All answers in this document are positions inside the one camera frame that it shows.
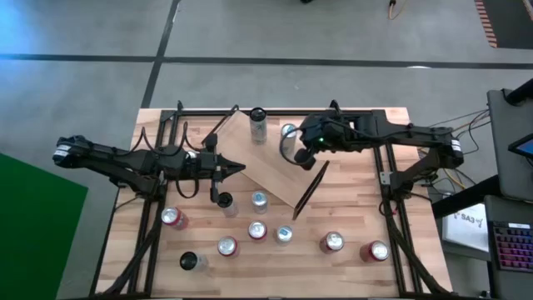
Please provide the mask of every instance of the keyboard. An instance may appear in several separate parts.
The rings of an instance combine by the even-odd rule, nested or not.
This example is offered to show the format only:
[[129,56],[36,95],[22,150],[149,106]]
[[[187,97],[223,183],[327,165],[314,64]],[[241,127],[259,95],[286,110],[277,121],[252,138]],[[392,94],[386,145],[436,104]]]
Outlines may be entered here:
[[512,222],[490,222],[501,270],[533,273],[533,226]]

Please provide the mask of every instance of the gray floor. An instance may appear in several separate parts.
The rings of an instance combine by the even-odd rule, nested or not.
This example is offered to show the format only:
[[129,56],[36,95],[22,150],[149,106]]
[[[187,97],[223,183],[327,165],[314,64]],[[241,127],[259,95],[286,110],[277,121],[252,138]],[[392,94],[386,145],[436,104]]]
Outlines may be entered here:
[[[2,0],[0,54],[156,55],[171,0]],[[410,0],[395,21],[386,0],[183,0],[167,56],[530,63],[533,52],[489,47],[473,0]],[[86,296],[112,200],[106,178],[52,163],[60,136],[127,147],[152,63],[0,60],[0,152],[90,188],[58,298]],[[531,78],[521,70],[162,65],[152,108],[408,107],[420,125],[482,109],[486,91]],[[491,132],[461,169],[496,173]],[[463,148],[474,146],[464,137]],[[488,288],[485,263],[446,254],[454,289]]]

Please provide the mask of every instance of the wooden table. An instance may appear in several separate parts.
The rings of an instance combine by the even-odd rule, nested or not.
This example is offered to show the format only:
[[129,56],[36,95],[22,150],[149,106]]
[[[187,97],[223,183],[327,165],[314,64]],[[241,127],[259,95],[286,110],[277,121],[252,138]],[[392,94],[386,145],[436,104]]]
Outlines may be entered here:
[[[406,108],[383,109],[386,110],[387,117],[392,123],[409,122]],[[150,142],[152,144],[155,142],[160,111],[160,109],[142,109],[139,112],[132,145],[137,141],[142,127],[146,128]],[[184,121],[189,123],[187,134],[189,140],[193,146],[198,146],[219,120],[220,117],[181,117],[177,141],[181,138]],[[298,125],[301,120],[302,117],[270,117],[269,130],[279,132],[281,125],[285,123]],[[394,151],[399,170],[408,168],[418,160],[415,147],[395,146]],[[387,166],[386,155],[383,157],[384,165]],[[268,212],[264,215],[255,214],[250,204],[251,195],[262,188],[240,173],[231,176],[220,185],[222,192],[230,192],[233,195],[239,208],[238,216],[231,219],[225,218],[220,208],[209,200],[209,182],[201,182],[200,192],[192,199],[179,197],[174,185],[170,185],[167,206],[178,206],[191,222],[189,228],[181,232],[163,227],[152,296],[162,298],[398,296],[391,257],[385,262],[368,264],[363,263],[358,256],[359,248],[364,243],[376,239],[389,243],[385,218],[377,209],[381,195],[372,150],[362,153],[321,153],[318,158],[328,159],[331,164],[320,186],[296,221],[291,220],[292,208],[269,193]],[[186,192],[191,192],[193,189],[191,182],[180,184]],[[426,193],[424,188],[418,187],[413,192]],[[124,189],[120,192],[117,203],[133,197],[131,190]],[[437,282],[451,290],[431,204],[425,199],[412,197],[406,200],[406,210],[416,254]],[[138,200],[121,207],[115,213],[97,283],[97,292],[109,287],[132,257],[141,211],[142,200]],[[286,247],[280,247],[269,236],[263,244],[253,243],[247,236],[247,228],[250,221],[255,219],[264,221],[269,231],[280,225],[292,226],[293,241]],[[339,231],[344,236],[346,245],[340,252],[326,255],[319,250],[318,241],[332,230]],[[236,259],[227,259],[217,253],[217,242],[226,235],[235,237],[242,246],[241,254]],[[201,273],[181,270],[179,257],[185,251],[206,254],[209,270]],[[144,284],[147,257],[148,255],[145,256],[141,267],[139,290]],[[407,290],[412,291],[408,264],[403,253],[401,258]]]

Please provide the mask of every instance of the silver can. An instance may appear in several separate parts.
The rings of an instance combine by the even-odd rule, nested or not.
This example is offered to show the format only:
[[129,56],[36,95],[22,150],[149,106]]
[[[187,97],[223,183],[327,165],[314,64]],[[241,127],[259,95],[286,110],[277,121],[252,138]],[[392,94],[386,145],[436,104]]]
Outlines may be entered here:
[[239,245],[233,237],[223,237],[218,241],[218,252],[227,258],[234,258],[239,255]]
[[255,107],[250,112],[250,130],[252,141],[261,145],[267,141],[267,112],[260,107]]
[[268,209],[268,198],[264,192],[255,192],[252,194],[252,206],[256,213],[263,214]]
[[283,140],[283,137],[285,137],[286,133],[292,131],[286,136],[285,140],[283,141],[283,145],[281,145],[281,150],[287,156],[294,152],[294,145],[296,144],[296,130],[294,129],[296,129],[294,124],[285,124],[281,128],[281,140]]
[[253,221],[248,227],[248,235],[254,242],[265,242],[267,240],[267,225],[261,221]]
[[222,192],[218,195],[218,207],[222,208],[222,212],[226,218],[234,218],[239,213],[237,205],[229,192]]
[[320,249],[328,254],[341,251],[344,247],[344,238],[338,232],[328,232],[319,243]]
[[177,207],[167,207],[161,212],[161,221],[176,230],[187,227],[189,218]]
[[280,226],[276,230],[276,242],[286,246],[292,240],[292,228],[289,226]]
[[359,255],[366,263],[383,262],[389,257],[389,247],[382,241],[369,242],[361,247]]
[[207,269],[207,257],[194,252],[185,252],[180,258],[180,267],[185,271],[204,271]]

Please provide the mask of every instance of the computer monitor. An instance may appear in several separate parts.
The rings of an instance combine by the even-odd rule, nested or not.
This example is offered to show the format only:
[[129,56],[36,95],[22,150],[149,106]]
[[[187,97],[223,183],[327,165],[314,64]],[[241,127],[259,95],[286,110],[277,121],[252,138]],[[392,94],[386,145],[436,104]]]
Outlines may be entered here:
[[533,133],[509,145],[509,151],[526,158],[533,158]]

